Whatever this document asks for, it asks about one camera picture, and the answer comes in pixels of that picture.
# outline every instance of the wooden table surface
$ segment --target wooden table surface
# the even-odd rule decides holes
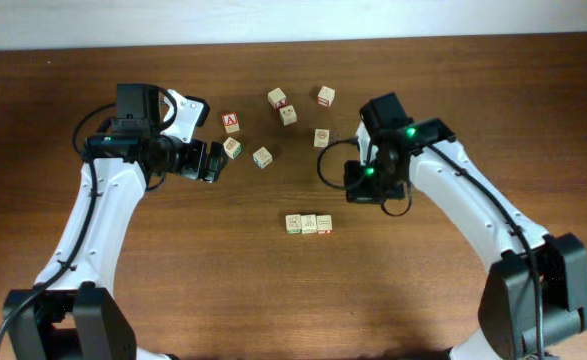
[[[205,98],[199,139],[224,140],[221,114],[237,112],[245,147],[218,183],[170,176],[137,206],[115,297],[149,350],[335,359],[471,334],[485,274],[443,213],[416,194],[390,218],[315,173],[314,129],[351,136],[358,109],[391,91],[414,118],[444,119],[525,214],[587,246],[587,34],[0,52],[0,310],[55,249],[79,186],[72,130],[118,82]],[[330,109],[313,99],[322,85],[337,90]],[[276,87],[292,126],[267,101]],[[264,170],[251,159],[262,146],[275,158]],[[355,156],[336,149],[328,176]],[[287,236],[293,213],[331,214],[335,233]],[[586,358],[587,333],[550,350]]]

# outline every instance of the wooden block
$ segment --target wooden block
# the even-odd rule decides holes
[[[333,231],[333,221],[331,215],[320,215],[317,219],[317,233],[318,234],[330,234]]]
[[[224,151],[231,159],[235,159],[242,152],[242,144],[233,138],[228,138],[224,142]]]
[[[313,146],[325,147],[329,144],[329,131],[324,129],[315,129],[315,140]]]
[[[262,147],[260,150],[253,153],[253,160],[257,166],[264,169],[266,165],[273,162],[273,156],[271,156],[271,153],[269,153],[265,147]]]
[[[222,115],[222,122],[227,133],[232,133],[240,130],[240,122],[236,113]]]
[[[286,215],[286,233],[300,234],[302,233],[302,217],[297,215]]]
[[[317,103],[322,106],[331,107],[331,104],[333,104],[333,99],[335,99],[335,90],[326,86],[322,86],[320,93],[317,94]]]
[[[286,106],[286,95],[284,95],[284,92],[280,88],[271,91],[268,98],[275,110]]]
[[[317,219],[315,215],[302,215],[302,234],[317,232]]]
[[[284,124],[284,126],[293,124],[297,121],[297,114],[295,113],[295,109],[293,109],[293,105],[285,106],[280,109],[280,119],[282,119],[282,124]]]

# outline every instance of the tabletop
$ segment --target tabletop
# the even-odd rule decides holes
[[[52,255],[79,188],[79,119],[120,82],[206,99],[195,138],[244,147],[215,184],[169,176],[138,204],[115,298],[140,346],[195,359],[345,359],[446,349],[470,335],[486,274],[420,193],[404,217],[347,204],[315,171],[315,129],[355,133],[358,110],[395,92],[438,116],[478,168],[552,234],[587,247],[587,34],[0,52],[0,320]],[[315,97],[336,90],[330,108]],[[281,88],[298,121],[282,126]],[[98,120],[81,134],[87,136]],[[260,169],[251,154],[274,157]],[[339,180],[350,147],[326,157]],[[288,214],[329,214],[330,235],[287,235]],[[587,333],[550,347],[587,357]],[[13,357],[4,341],[2,358]]]

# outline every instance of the white background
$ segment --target white background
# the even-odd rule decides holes
[[[0,0],[0,49],[587,31],[587,0]]]

